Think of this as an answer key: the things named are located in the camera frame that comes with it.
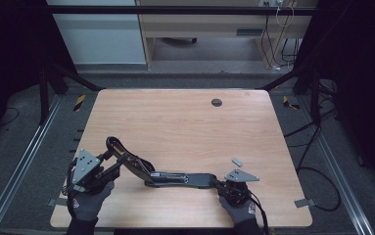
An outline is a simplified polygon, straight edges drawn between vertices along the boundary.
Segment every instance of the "dark curtain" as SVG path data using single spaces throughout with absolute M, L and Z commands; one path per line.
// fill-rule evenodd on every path
M 313 19 L 297 66 L 320 41 L 318 30 L 324 25 L 330 24 Z M 321 48 L 315 68 L 320 78 L 336 82 L 342 122 L 359 156 L 375 169 L 375 1 L 352 1 Z
M 38 84 L 43 66 L 56 63 L 76 72 L 52 15 L 25 12 L 19 8 L 25 4 L 47 5 L 44 0 L 0 0 L 0 119 L 13 93 Z M 52 85 L 64 85 L 50 67 L 45 70 Z

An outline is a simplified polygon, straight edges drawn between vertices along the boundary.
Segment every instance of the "cabinet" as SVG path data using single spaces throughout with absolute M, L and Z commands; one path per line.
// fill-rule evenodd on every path
M 232 6 L 257 7 L 262 0 L 137 0 L 138 6 Z M 283 6 L 315 7 L 316 0 L 285 0 Z M 267 57 L 263 57 L 269 68 L 273 58 L 282 49 L 285 38 L 304 38 L 310 16 L 270 16 L 268 19 L 269 39 L 265 31 L 266 16 L 230 16 L 230 15 L 140 15 L 140 25 L 144 41 L 144 50 L 148 67 L 151 66 L 155 39 L 160 37 L 252 37 L 256 39 Z

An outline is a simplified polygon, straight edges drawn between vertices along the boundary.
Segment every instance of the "gray carpet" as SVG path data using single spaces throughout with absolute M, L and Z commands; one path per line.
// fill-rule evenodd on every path
M 161 41 L 159 48 L 171 44 L 173 41 Z M 185 54 L 185 60 L 179 57 L 180 50 L 185 49 L 201 50 L 201 45 L 206 45 L 206 40 L 199 38 L 198 46 L 191 47 L 183 45 L 173 45 L 175 50 L 166 50 L 165 53 L 157 51 L 153 68 L 150 71 L 143 72 L 121 72 L 121 73 L 87 73 L 82 76 L 97 85 L 109 88 L 248 88 L 261 87 L 269 81 L 279 77 L 282 71 L 258 72 L 253 70 L 248 72 L 248 66 L 241 67 L 240 61 L 247 65 L 251 60 L 257 60 L 253 52 L 237 51 L 235 60 L 225 57 L 226 54 L 232 54 L 235 51 L 227 50 L 226 54 L 218 54 L 220 60 L 209 58 L 209 55 L 189 52 Z M 254 44 L 243 41 L 249 47 Z M 196 70 L 197 60 L 211 60 L 205 66 L 200 65 Z M 277 89 L 270 91 L 272 104 L 278 116 L 281 128 L 285 133 L 289 133 L 309 122 L 303 110 L 294 110 L 283 106 L 283 95 L 287 95 L 291 104 L 298 104 L 301 99 L 306 97 L 293 96 L 291 92 L 295 81 L 291 80 L 282 84 Z M 96 99 L 96 92 L 89 91 L 81 85 L 67 79 L 70 91 L 62 96 L 60 109 L 55 116 L 39 150 L 37 151 L 33 162 L 31 163 L 23 182 L 9 206 L 3 220 L 0 224 L 0 234 L 61 234 L 50 225 L 50 217 L 53 208 L 46 206 L 49 198 L 56 198 L 62 188 L 66 171 L 72 152 L 78 145 L 85 123 L 89 117 L 93 103 Z M 72 109 L 79 95 L 85 94 L 86 99 L 78 113 Z M 333 108 L 333 104 L 325 102 L 322 112 Z M 9 107 L 16 108 L 19 111 L 17 118 L 16 110 L 7 110 L 2 123 L 12 122 L 0 127 L 0 194 L 3 192 L 6 183 L 14 172 L 20 161 L 40 118 L 38 87 L 33 86 L 11 97 Z M 329 117 L 322 121 L 321 133 L 327 139 L 327 143 L 333 151 L 339 166 L 347 177 L 364 213 L 366 214 L 371 227 L 375 232 L 375 172 L 367 167 L 359 166 L 355 151 L 352 148 L 346 132 L 341 127 L 337 119 Z M 311 128 L 302 131 L 293 136 L 287 137 L 289 146 L 306 144 L 313 131 Z M 305 146 L 290 147 L 290 154 L 296 165 L 303 155 Z M 318 142 L 314 141 L 311 145 L 303 166 L 311 166 L 320 170 L 326 175 L 330 175 L 327 166 L 324 163 L 323 154 L 318 147 Z M 333 207 L 336 202 L 336 194 L 331 185 L 321 176 L 311 171 L 301 171 L 300 181 L 307 197 L 312 198 L 322 207 Z M 352 219 L 344 204 L 333 212 L 321 211 L 318 208 L 310 208 L 313 217 L 313 224 L 308 228 L 288 229 L 275 228 L 275 234 L 357 234 Z M 221 230 L 204 231 L 200 234 L 220 234 Z M 117 234 L 158 234 L 160 231 L 141 231 L 130 229 L 119 229 Z M 173 234 L 187 234 L 186 231 L 174 231 Z

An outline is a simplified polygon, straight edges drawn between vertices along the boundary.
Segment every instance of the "floor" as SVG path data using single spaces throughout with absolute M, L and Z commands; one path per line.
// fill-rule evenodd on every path
M 284 54 L 293 53 L 293 45 L 288 46 L 286 49 L 290 51 L 285 50 Z M 292 65 L 288 67 L 286 62 L 284 65 L 281 70 L 267 70 L 253 39 L 198 38 L 196 44 L 191 44 L 190 40 L 164 38 L 158 40 L 149 70 L 84 72 L 81 75 L 108 88 L 254 89 L 292 69 Z M 292 79 L 269 92 L 284 134 L 310 122 L 307 114 L 309 94 L 295 96 L 292 92 L 294 82 Z M 0 234 L 64 232 L 51 227 L 49 220 L 53 208 L 46 204 L 48 199 L 57 198 L 60 193 L 67 165 L 96 99 L 96 92 L 69 79 L 67 83 L 70 88 L 67 95 L 50 95 L 54 115 L 47 128 L 38 125 L 39 100 L 34 99 L 38 87 L 19 92 L 9 101 L 10 109 L 0 126 Z M 85 101 L 78 113 L 73 112 L 81 94 L 86 95 Z M 289 104 L 300 108 L 284 106 L 284 96 L 288 97 Z M 324 100 L 323 113 L 334 108 L 326 98 L 320 98 Z M 332 112 L 324 118 L 320 135 L 307 151 L 304 166 L 314 167 L 327 175 L 339 189 L 342 203 L 335 211 L 311 207 L 313 224 L 308 228 L 271 228 L 272 234 L 375 234 L 375 172 L 358 164 L 355 149 L 337 117 L 338 113 Z M 313 126 L 310 126 L 285 138 L 295 165 L 313 132 Z M 38 148 L 30 148 L 32 143 Z M 333 184 L 324 177 L 303 170 L 300 181 L 305 195 L 320 207 L 336 206 L 338 196 Z M 121 228 L 116 234 L 157 232 Z M 205 232 L 216 234 L 219 231 Z M 111 229 L 100 229 L 98 234 L 113 233 Z

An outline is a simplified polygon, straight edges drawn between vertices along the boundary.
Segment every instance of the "black pipe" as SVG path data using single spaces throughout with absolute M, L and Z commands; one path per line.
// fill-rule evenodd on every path
M 332 9 L 297 7 L 196 7 L 196 6 L 21 6 L 52 14 L 144 14 L 144 15 L 278 15 L 316 16 L 337 13 Z

